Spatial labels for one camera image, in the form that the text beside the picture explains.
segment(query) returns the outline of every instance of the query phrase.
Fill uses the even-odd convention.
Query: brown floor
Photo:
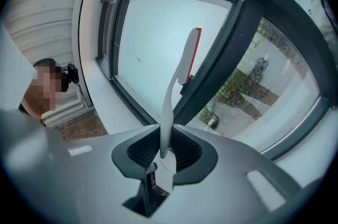
[[[56,130],[60,132],[65,141],[107,135],[107,131],[95,110],[57,126]]]

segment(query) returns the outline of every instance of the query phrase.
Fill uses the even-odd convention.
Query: corrugated metal panel
[[[5,25],[30,63],[53,58],[60,66],[66,67],[73,62],[73,6],[74,0],[8,0],[3,11]],[[76,86],[71,84],[64,93],[62,104],[77,97]]]

